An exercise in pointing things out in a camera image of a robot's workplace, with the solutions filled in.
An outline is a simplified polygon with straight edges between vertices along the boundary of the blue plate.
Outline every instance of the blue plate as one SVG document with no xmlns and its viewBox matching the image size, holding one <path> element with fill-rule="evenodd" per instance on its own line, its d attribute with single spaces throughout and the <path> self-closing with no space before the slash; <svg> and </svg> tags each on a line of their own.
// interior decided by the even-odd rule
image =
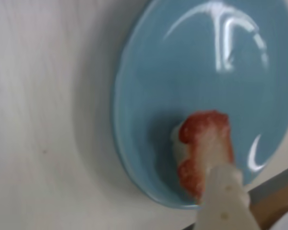
<svg viewBox="0 0 288 230">
<path fill-rule="evenodd" d="M 250 183 L 288 127 L 288 10 L 281 0 L 153 0 L 121 56 L 114 136 L 135 184 L 153 200 L 195 208 L 180 187 L 172 128 L 198 110 L 231 123 Z"/>
</svg>

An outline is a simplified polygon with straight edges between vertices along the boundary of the white table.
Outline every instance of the white table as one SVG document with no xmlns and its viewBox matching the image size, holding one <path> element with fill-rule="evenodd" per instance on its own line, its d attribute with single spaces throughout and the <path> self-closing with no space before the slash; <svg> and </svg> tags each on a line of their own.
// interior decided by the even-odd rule
<svg viewBox="0 0 288 230">
<path fill-rule="evenodd" d="M 144 196 L 110 138 L 115 55 L 144 2 L 0 0 L 0 230 L 180 230 L 194 221 L 194 211 Z M 250 187 L 286 168 L 288 134 Z"/>
</svg>

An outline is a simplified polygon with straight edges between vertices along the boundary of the table surface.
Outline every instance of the table surface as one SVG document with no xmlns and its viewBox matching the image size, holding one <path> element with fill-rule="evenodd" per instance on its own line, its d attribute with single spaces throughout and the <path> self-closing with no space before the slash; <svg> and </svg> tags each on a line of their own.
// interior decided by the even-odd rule
<svg viewBox="0 0 288 230">
<path fill-rule="evenodd" d="M 116 55 L 146 0 L 0 0 L 0 230 L 179 230 L 114 151 Z M 288 168 L 288 133 L 249 186 Z"/>
</svg>

